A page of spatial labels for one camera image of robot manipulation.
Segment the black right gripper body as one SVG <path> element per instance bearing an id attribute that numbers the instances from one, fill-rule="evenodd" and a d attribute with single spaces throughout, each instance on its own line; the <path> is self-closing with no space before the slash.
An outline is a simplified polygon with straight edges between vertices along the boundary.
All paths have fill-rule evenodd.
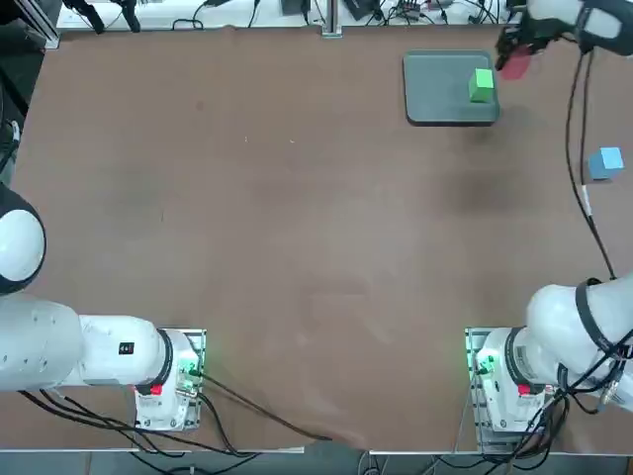
<path id="1" fill-rule="evenodd" d="M 527 10 L 522 12 L 518 24 L 518 38 L 521 43 L 549 43 L 562 34 L 563 26 L 558 20 L 539 20 Z"/>

